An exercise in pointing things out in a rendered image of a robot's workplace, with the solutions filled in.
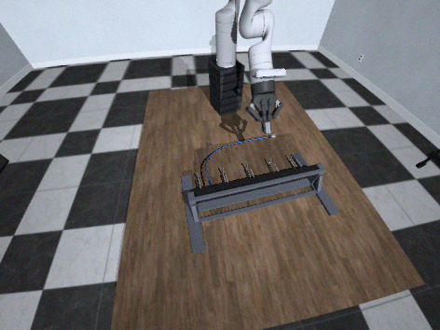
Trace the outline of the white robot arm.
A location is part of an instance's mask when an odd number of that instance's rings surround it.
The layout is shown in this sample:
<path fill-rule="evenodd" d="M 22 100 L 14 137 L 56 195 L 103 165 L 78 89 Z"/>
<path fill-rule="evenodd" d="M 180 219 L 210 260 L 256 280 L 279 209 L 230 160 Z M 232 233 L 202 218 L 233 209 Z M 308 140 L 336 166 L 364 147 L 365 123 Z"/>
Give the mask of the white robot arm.
<path fill-rule="evenodd" d="M 272 66 L 274 15 L 269 9 L 259 9 L 271 2 L 272 0 L 245 0 L 239 20 L 242 38 L 262 37 L 262 42 L 248 49 L 251 85 L 260 81 L 275 81 L 274 78 L 286 76 L 284 68 L 273 69 Z M 215 13 L 216 64 L 220 67 L 228 68 L 236 64 L 239 11 L 240 0 L 228 0 L 227 5 Z"/>

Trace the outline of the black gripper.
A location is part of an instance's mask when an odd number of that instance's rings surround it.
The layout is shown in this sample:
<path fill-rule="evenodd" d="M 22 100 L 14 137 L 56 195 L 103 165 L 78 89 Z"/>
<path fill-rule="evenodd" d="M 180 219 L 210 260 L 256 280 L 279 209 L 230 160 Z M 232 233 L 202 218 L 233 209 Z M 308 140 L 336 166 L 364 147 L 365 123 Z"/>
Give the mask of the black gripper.
<path fill-rule="evenodd" d="M 266 80 L 252 84 L 251 93 L 251 104 L 245 110 L 255 121 L 261 122 L 262 132 L 268 134 L 271 132 L 271 120 L 277 117 L 283 107 L 283 103 L 280 103 L 275 95 L 275 81 Z M 272 111 L 274 104 L 275 108 Z"/>

